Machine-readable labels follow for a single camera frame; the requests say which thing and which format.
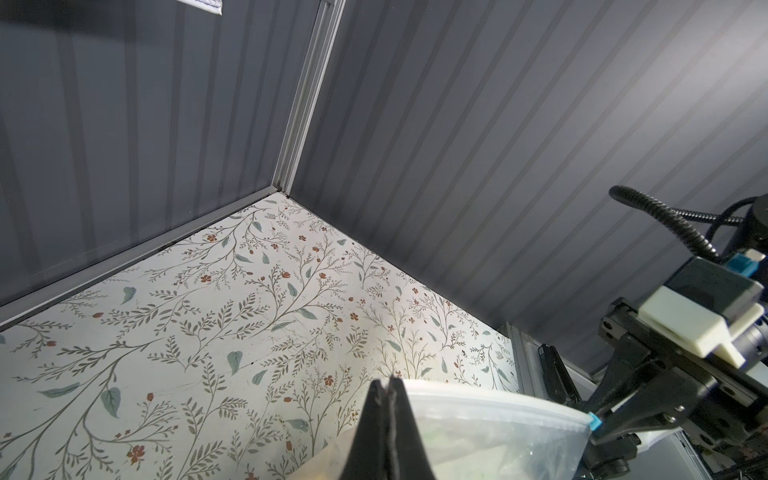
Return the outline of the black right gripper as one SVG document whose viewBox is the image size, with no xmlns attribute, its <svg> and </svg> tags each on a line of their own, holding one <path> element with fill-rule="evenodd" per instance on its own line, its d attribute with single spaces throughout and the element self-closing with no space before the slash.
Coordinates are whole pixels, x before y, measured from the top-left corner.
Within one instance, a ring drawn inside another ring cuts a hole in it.
<svg viewBox="0 0 768 480">
<path fill-rule="evenodd" d="M 602 424 L 591 441 L 682 429 L 708 449 L 737 446 L 767 427 L 767 387 L 711 355 L 698 358 L 638 319 L 623 298 L 601 320 L 613 348 L 605 375 L 578 409 Z"/>
</svg>

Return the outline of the clear zip top bag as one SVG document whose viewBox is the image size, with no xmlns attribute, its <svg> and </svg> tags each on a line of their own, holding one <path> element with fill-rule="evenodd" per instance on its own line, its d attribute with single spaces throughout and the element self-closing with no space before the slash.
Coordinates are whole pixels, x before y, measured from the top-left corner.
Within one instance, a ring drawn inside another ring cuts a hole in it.
<svg viewBox="0 0 768 480">
<path fill-rule="evenodd" d="M 600 425 L 592 414 L 531 396 L 403 381 L 435 479 L 572 479 Z M 292 478 L 340 479 L 356 428 Z"/>
</svg>

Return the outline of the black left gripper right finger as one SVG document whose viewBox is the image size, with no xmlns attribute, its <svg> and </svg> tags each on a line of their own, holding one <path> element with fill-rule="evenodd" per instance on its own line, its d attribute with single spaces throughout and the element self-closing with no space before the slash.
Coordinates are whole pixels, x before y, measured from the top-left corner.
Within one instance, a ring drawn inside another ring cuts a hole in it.
<svg viewBox="0 0 768 480">
<path fill-rule="evenodd" d="M 388 382 L 388 478 L 434 480 L 404 381 Z"/>
</svg>

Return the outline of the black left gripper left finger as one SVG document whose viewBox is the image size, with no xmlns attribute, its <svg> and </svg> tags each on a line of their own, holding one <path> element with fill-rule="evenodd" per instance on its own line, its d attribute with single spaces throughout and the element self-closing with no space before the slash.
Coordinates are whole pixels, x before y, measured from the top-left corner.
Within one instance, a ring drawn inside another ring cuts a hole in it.
<svg viewBox="0 0 768 480">
<path fill-rule="evenodd" d="M 380 380 L 368 389 L 352 445 L 340 475 L 341 480 L 381 480 L 387 478 L 389 397 Z"/>
</svg>

